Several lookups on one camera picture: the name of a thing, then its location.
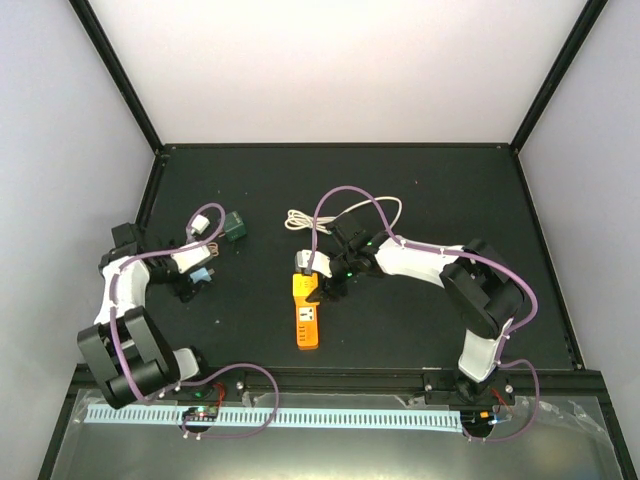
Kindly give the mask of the white usb charger plug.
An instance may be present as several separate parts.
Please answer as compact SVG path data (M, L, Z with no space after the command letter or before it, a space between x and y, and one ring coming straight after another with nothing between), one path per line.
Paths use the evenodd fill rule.
M209 219L202 215L195 215L189 222L187 232L190 235L201 235L210 225Z

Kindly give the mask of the orange power strip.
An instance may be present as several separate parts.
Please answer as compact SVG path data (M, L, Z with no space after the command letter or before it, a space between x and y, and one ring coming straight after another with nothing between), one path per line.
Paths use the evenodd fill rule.
M295 298L296 343L300 350L317 349L319 345L318 302Z

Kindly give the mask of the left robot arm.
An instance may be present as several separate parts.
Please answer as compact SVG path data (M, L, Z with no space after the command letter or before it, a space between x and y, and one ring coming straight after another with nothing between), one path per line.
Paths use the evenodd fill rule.
M189 301L211 280L206 268L211 251L191 239L177 249L153 252L142 229L131 223L114 227L112 237L114 247L99 263L105 282L99 313L77 335L104 399L121 409L179 386L193 399L207 397L215 384L213 372L201 365L193 347L170 347L145 303L153 284L166 284L181 301Z

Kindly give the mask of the black aluminium frame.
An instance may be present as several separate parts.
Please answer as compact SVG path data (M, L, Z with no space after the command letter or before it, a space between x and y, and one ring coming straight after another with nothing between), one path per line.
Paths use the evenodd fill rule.
M172 343L194 341L206 365L248 358L255 370L222 377L232 405L248 400L285 407L319 401L356 410L375 405L405 410L470 413L455 394L453 355L459 321L444 297L415 282L362 278L350 300L334 303L334 335L323 352L296 352L285 333L285 277L293 243L272 226L291 199L283 171L300 166L295 193L316 193L333 178L360 185L390 185L411 207L424 207L412 226L436 234L494 234L502 253L531 277L542 304L542 323L519 347L537 366L500 373L480 407L503 405L539 393L567 416L541 410L516 440L478 446L462 436L377 436L335 429L313 437L293 434L223 442L203 452L172 453L151 437L110 432L73 444L71 429L97 394L85 364L72 376L40 475L44 479L304 478L334 474L443 479L633 479L636 470L603 375L585 367L519 158L543 109L604 9L582 8L550 76L544 81L512 143L253 143L167 144L158 137L126 76L93 5L73 10L149 141L154 163L136 216L150 244L172 241L177 215L211 187L249 218L248 240L223 258L215 285L194 301L176 304L167 289L151 291L155 322Z

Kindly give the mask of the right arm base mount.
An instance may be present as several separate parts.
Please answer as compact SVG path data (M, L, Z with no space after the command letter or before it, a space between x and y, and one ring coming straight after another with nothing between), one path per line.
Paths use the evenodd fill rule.
M487 380L475 382L457 369L427 370L422 374L426 400L450 407L484 407L515 404L507 391L508 378L494 371Z

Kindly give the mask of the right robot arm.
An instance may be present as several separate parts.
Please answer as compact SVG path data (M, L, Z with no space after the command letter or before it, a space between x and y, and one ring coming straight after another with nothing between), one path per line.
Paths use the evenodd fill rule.
M297 267L319 275L319 286L309 295L315 301L338 299L347 293L347 281L365 274L403 276L444 289L465 328L457 396L476 403L491 390L490 376L499 363L499 350L514 317L524 304L524 288L499 263L500 257L484 241L463 246L439 246L410 241L386 231L364 230L352 215L338 216L327 226L339 247L336 254L310 250L297 254Z

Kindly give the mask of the light blue plug adapter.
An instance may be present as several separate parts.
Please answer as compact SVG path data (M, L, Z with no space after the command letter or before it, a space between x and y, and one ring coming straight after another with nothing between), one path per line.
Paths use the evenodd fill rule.
M202 267L191 273L190 278L193 284L197 284L200 282L209 283L212 281L214 274L215 270L213 268Z

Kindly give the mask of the yellow cube socket adapter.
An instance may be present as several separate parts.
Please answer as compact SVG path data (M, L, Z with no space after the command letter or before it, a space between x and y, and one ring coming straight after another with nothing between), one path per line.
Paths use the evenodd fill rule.
M318 287L318 275L295 273L292 276L292 296L296 302L306 302L311 293Z

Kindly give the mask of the green cube socket adapter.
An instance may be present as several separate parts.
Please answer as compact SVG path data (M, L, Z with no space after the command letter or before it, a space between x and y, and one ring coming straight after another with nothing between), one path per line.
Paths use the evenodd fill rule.
M229 212L223 225L224 238L233 243L247 235L246 225L237 211Z

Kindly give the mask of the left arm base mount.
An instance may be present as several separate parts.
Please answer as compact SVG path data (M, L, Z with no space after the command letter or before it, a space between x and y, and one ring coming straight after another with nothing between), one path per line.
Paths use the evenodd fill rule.
M218 380L209 380L198 385L187 385L185 382L177 382L161 388L154 394L154 399L167 399L170 395L183 395L185 398L196 401L213 401L220 403L226 397L226 387Z

